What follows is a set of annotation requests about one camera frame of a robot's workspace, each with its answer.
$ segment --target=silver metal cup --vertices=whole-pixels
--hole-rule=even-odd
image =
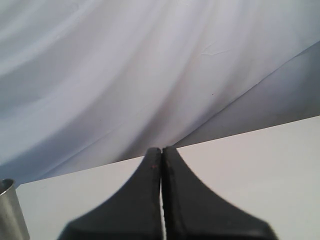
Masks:
[[[13,179],[0,181],[0,240],[29,240]]]

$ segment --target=white fabric backdrop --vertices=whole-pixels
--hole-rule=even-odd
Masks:
[[[0,176],[112,163],[142,135],[176,143],[318,42],[319,12],[314,0],[2,0]]]

